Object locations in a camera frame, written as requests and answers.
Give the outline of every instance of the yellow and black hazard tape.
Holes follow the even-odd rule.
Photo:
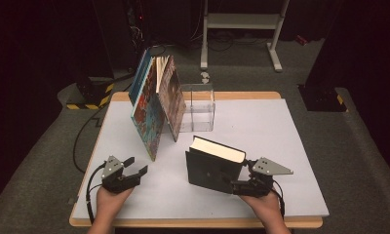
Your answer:
[[[67,103],[66,107],[68,109],[100,109],[109,102],[110,93],[113,90],[113,86],[113,84],[107,86],[104,98],[102,98],[99,103]]]

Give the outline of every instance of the table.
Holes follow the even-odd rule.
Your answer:
[[[208,68],[208,29],[209,28],[248,28],[248,29],[271,29],[274,35],[271,43],[267,43],[267,49],[276,72],[282,72],[280,60],[275,47],[277,46],[281,28],[286,17],[286,11],[290,0],[283,0],[280,14],[224,14],[209,13],[208,0],[205,0],[204,28],[201,49],[201,69]]]
[[[323,216],[329,215],[329,211],[286,102],[275,92],[215,92],[215,103],[212,132],[180,133],[178,142],[174,142],[171,133],[165,131],[161,136],[157,159],[151,162],[130,118],[132,105],[127,93],[114,94],[83,179],[78,201],[73,207],[70,224],[91,225],[84,198],[87,182],[95,168],[107,160],[109,155],[113,155],[121,161],[131,156],[136,157],[135,163],[124,170],[126,176],[148,165],[148,173],[126,201],[124,209],[113,223],[114,226],[262,227],[250,207],[238,196],[188,183],[184,151],[189,148],[191,139],[196,134],[244,149],[248,159],[265,156],[294,170],[293,175],[274,176],[284,190],[286,225],[288,228],[320,227]],[[245,119],[246,111],[243,108],[258,114],[248,115],[249,119]],[[260,142],[249,140],[246,135]],[[242,170],[240,179],[248,179],[247,168]],[[95,176],[92,185],[99,183],[99,176]],[[96,189],[91,195],[95,211]]]

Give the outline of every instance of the black book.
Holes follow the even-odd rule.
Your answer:
[[[231,180],[238,180],[246,152],[199,136],[186,151],[189,183],[232,193]]]

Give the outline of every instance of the clear plastic box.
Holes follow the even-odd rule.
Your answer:
[[[215,97],[212,84],[181,85],[186,110],[180,131],[210,132],[214,129]]]

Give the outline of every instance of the dark background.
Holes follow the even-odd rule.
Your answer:
[[[162,7],[160,1],[145,2],[148,5],[141,7],[146,45],[162,38],[187,46],[199,17],[199,1],[174,5],[171,0],[164,5],[169,11],[183,6],[190,12],[190,18],[180,15],[189,30],[181,24],[175,34],[160,29],[173,26],[162,8],[154,10]],[[231,5],[220,7],[219,2],[211,1],[212,11],[263,9],[258,0],[252,1],[253,8],[243,1],[223,1]],[[277,12],[278,2],[265,3],[265,9]],[[101,33],[91,1],[0,1],[0,193],[59,115],[57,93],[76,82],[76,76],[110,76],[113,67]],[[349,90],[390,166],[390,0],[291,1],[280,39],[293,40],[295,35],[308,41],[327,38],[308,82]],[[136,54],[127,66],[134,66]]]

